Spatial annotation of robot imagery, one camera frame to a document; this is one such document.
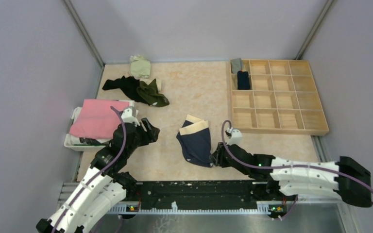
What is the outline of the navy underwear cream waistband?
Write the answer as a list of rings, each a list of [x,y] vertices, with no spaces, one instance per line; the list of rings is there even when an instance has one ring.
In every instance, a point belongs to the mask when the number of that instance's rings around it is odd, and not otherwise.
[[[187,115],[176,135],[184,159],[194,165],[212,167],[209,122]]]

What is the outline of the navy orange underwear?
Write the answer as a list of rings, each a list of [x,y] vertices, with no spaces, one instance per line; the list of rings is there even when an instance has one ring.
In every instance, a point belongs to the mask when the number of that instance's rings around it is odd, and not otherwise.
[[[238,71],[237,72],[237,89],[238,90],[250,90],[250,75],[247,71]]]

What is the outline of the grey underwear white waistband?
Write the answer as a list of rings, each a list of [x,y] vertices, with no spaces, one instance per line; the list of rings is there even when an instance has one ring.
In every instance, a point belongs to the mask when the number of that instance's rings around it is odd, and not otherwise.
[[[237,74],[243,70],[243,60],[241,58],[235,58],[230,60],[231,73]]]

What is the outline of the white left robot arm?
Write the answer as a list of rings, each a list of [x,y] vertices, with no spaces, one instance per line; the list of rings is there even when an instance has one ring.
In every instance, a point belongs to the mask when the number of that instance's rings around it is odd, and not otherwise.
[[[98,151],[84,178],[66,202],[36,225],[40,233],[88,233],[118,202],[136,196],[136,179],[121,172],[134,151],[158,140],[160,129],[147,118],[125,121],[108,145]]]

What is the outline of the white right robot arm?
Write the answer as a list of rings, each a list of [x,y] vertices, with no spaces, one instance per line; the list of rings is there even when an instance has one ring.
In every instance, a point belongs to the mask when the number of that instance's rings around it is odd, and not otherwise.
[[[335,162],[299,162],[219,143],[210,160],[215,166],[233,167],[252,179],[267,181],[265,193],[271,200],[283,195],[314,195],[356,207],[373,206],[371,173],[350,157],[341,156]]]

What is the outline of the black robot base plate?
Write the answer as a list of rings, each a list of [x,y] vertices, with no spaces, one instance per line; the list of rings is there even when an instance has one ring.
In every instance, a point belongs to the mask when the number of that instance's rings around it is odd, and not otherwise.
[[[140,204],[141,210],[170,209],[173,202],[180,210],[247,210],[256,209],[262,201],[295,200],[273,184],[252,180],[137,182],[122,203]]]

